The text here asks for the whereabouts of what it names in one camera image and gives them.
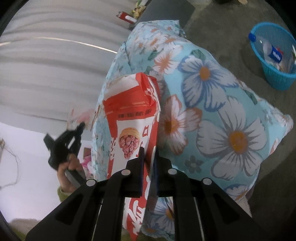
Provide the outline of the person left hand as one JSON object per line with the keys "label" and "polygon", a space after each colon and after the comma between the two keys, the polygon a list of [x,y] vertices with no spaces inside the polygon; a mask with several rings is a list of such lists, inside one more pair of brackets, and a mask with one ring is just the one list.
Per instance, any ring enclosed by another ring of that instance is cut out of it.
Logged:
{"label": "person left hand", "polygon": [[83,167],[79,159],[74,154],[70,154],[68,161],[61,163],[57,171],[57,177],[60,183],[61,190],[65,193],[72,193],[77,188],[66,177],[66,170],[76,170],[77,172],[83,171]]}

